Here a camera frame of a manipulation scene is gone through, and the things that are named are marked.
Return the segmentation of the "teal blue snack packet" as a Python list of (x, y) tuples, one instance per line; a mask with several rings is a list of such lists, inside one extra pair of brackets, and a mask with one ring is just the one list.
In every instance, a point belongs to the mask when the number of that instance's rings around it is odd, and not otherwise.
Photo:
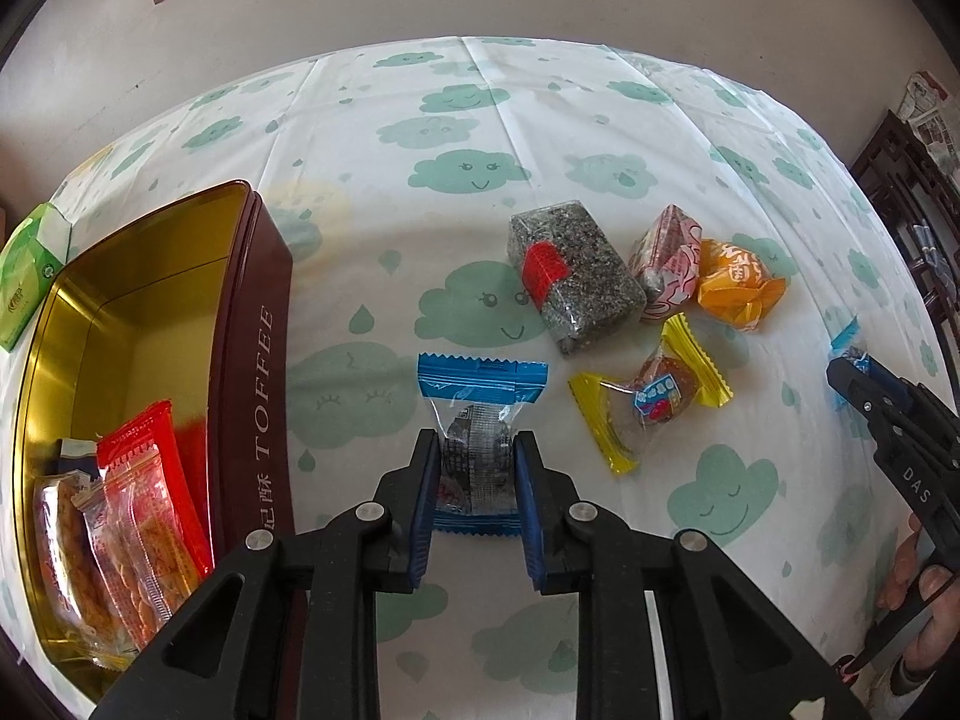
[(861, 332), (861, 323), (853, 317), (830, 341), (828, 359), (846, 359), (862, 374), (871, 369), (871, 356)]

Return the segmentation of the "orange snack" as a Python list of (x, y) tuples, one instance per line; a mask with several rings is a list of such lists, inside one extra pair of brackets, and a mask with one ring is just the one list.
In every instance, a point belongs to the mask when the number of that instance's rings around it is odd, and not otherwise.
[(775, 277), (754, 252), (716, 239), (701, 243), (697, 301), (711, 317), (753, 332), (786, 288), (788, 282)]

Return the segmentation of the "yellow-end candy wrapper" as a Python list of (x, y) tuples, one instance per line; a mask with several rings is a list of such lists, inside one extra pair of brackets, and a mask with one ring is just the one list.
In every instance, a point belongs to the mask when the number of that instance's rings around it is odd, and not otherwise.
[(661, 325), (658, 346), (633, 376), (578, 372), (568, 387), (601, 457), (617, 476), (634, 472), (654, 437), (693, 405), (724, 408), (734, 398), (685, 312)]

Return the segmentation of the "clear fried twist snack packet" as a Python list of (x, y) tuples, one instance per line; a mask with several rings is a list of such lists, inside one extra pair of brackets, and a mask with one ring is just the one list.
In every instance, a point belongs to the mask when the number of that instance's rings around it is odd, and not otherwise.
[(199, 586), (163, 473), (150, 442), (73, 496), (110, 606), (142, 650)]

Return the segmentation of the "brown fried snack packet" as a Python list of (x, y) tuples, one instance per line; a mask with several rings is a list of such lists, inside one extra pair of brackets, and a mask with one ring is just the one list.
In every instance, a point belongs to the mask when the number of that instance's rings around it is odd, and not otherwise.
[(96, 543), (103, 525), (101, 484), (71, 470), (34, 489), (37, 559), (53, 617), (94, 665), (124, 671), (139, 653), (110, 557)]

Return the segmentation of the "red snack packet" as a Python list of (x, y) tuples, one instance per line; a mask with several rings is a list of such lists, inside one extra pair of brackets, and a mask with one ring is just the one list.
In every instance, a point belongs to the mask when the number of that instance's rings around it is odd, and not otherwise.
[(142, 499), (158, 504), (200, 578), (213, 569), (206, 523), (205, 422), (178, 433), (169, 400), (151, 403), (139, 415), (96, 442), (96, 461), (106, 483), (132, 472), (146, 484)]

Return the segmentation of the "pink red snack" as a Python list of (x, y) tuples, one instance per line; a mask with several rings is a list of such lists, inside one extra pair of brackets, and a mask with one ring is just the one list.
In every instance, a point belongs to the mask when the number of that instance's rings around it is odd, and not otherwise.
[(669, 319), (697, 294), (703, 227), (680, 206), (667, 205), (633, 245), (628, 271), (646, 296), (641, 317)]

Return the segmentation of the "blue-end dark snack packet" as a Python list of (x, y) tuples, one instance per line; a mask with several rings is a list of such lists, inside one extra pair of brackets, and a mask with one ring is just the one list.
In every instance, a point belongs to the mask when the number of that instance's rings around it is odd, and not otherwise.
[(548, 383), (540, 361), (423, 353), (416, 383), (441, 444), (434, 528), (469, 536), (519, 533), (514, 421)]

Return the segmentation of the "grey sesame block packet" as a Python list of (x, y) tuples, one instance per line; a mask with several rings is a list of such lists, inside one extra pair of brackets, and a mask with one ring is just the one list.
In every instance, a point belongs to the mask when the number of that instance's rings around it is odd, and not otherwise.
[(506, 250), (562, 355), (610, 337), (643, 313), (643, 288), (578, 200), (512, 216)]

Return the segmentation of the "navy cracker packet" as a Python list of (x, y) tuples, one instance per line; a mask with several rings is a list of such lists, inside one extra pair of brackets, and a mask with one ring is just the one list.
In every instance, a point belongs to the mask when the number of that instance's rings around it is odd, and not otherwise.
[(96, 461), (96, 442), (85, 439), (60, 439), (57, 442), (57, 472), (83, 473), (91, 479), (99, 478)]

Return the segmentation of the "blue cloth on chair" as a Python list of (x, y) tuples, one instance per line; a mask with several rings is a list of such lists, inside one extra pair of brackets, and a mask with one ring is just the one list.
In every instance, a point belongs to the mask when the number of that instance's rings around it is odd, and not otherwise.
[(937, 249), (937, 245), (935, 245), (935, 237), (934, 234), (932, 234), (932, 229), (926, 223), (921, 223), (913, 226), (913, 232), (916, 242), (918, 242), (919, 250), (921, 250), (921, 259), (934, 271), (934, 275), (939, 280), (939, 283), (942, 284), (944, 288), (949, 288), (952, 282), (952, 272), (950, 271), (949, 264), (944, 260), (939, 249)]

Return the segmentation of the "dark wooden chair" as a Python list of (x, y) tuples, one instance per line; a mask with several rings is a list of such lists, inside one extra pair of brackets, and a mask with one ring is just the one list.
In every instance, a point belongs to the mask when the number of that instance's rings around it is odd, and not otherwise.
[[(866, 193), (907, 262), (949, 355), (958, 353), (958, 190), (935, 165), (910, 127), (887, 110), (872, 137), (851, 166), (854, 180)], [(944, 288), (921, 259), (913, 226), (926, 223), (935, 245), (952, 272)]]

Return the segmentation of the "stack of newspapers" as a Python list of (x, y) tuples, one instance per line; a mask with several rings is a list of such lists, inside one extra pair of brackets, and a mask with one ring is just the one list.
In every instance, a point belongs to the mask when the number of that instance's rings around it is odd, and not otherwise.
[(910, 127), (935, 165), (958, 185), (958, 98), (926, 70), (908, 78), (896, 117)]

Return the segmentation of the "cloud-print white tablecloth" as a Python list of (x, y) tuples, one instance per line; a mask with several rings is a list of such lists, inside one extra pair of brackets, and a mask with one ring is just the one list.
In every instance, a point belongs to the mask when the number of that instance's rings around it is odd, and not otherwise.
[(431, 416), (423, 353), (542, 361), (519, 421), (636, 527), (708, 533), (823, 655), (861, 642), (907, 536), (832, 339), (937, 395), (946, 361), (889, 231), (768, 94), (605, 46), (439, 37), (220, 86), (53, 194), (79, 262), (241, 179), (290, 255), (226, 362), (229, 481), (272, 525), (367, 493)]

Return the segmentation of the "green tissue pack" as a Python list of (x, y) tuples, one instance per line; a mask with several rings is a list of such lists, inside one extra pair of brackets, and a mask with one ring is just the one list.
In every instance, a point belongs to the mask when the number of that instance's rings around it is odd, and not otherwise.
[(2, 250), (0, 344), (11, 351), (68, 262), (71, 226), (52, 203), (18, 224)]

